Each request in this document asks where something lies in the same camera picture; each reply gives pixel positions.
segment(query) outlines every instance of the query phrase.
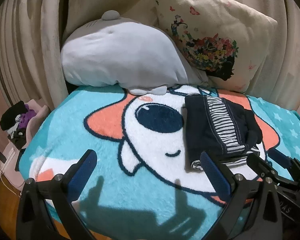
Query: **cushion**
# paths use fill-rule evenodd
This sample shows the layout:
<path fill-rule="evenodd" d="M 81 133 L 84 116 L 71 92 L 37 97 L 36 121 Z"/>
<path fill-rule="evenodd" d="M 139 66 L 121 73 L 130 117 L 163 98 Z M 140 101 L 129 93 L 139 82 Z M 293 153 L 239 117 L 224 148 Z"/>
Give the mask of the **cushion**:
<path fill-rule="evenodd" d="M 208 81 L 204 71 L 188 64 L 166 33 L 120 17 L 116 11 L 75 30 L 60 57 L 65 79 L 74 85 L 119 83 L 141 95 L 164 94 L 175 84 Z"/>
<path fill-rule="evenodd" d="M 234 0 L 154 0 L 159 27 L 216 87 L 245 92 L 277 22 Z"/>

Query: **floral hair print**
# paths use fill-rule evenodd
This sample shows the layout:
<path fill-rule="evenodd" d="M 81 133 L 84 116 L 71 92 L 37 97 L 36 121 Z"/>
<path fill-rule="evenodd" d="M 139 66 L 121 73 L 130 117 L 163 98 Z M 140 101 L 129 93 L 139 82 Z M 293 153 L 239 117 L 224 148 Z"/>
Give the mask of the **floral hair print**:
<path fill-rule="evenodd" d="M 229 79 L 233 75 L 234 59 L 238 57 L 237 42 L 230 38 L 219 38 L 218 33 L 212 38 L 194 39 L 182 18 L 176 15 L 175 19 L 171 24 L 172 37 L 190 65 L 205 70 L 209 76 L 224 81 Z"/>

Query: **fleece blanket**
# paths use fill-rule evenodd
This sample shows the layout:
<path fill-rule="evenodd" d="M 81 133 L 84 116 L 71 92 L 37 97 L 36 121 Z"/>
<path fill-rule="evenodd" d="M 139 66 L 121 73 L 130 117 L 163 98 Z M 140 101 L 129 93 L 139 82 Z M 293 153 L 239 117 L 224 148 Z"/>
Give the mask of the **fleece blanket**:
<path fill-rule="evenodd" d="M 291 178 L 267 157 L 267 150 L 276 147 L 300 160 L 295 112 L 261 98 L 192 86 L 140 97 L 118 85 L 80 87 L 44 121 L 20 160 L 20 172 L 25 179 L 52 179 L 93 149 L 97 166 L 73 203 L 89 229 L 122 240 L 201 239 L 224 203 L 204 171 L 193 170 L 187 161 L 184 100 L 189 93 L 227 98 L 252 109 L 263 133 L 260 156 Z M 179 123 L 180 115 L 184 122 Z M 246 163 L 230 169 L 258 179 Z M 48 206 L 59 220 L 52 203 Z"/>

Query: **cartoon nose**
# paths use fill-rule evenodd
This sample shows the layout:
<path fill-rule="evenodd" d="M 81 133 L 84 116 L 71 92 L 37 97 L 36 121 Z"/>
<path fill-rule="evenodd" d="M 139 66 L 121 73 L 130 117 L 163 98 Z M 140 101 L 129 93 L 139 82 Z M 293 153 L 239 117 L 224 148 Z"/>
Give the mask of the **cartoon nose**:
<path fill-rule="evenodd" d="M 182 115 L 176 109 L 158 103 L 139 106 L 135 116 L 141 125 L 155 132 L 172 133 L 183 126 Z"/>

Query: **wooden floor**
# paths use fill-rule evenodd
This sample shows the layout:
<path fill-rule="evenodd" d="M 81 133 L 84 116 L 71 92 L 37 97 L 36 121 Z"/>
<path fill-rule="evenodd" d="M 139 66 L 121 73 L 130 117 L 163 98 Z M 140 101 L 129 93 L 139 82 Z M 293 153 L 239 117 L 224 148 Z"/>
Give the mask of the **wooden floor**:
<path fill-rule="evenodd" d="M 17 195 L 20 195 L 20 192 L 14 187 L 12 187 L 4 176 L 2 176 L 2 180 Z M 19 198 L 16 195 L 14 195 L 12 192 L 10 192 L 4 186 L 2 181 L 0 181 L 0 226 L 6 232 L 6 234 L 11 238 L 11 240 L 16 240 L 16 221 L 17 221 L 18 206 L 19 206 Z M 59 233 L 62 236 L 70 239 L 62 224 L 60 224 L 55 220 L 54 222 Z M 94 232 L 92 232 L 92 234 L 98 240 L 111 240 L 109 237 L 102 236 Z"/>

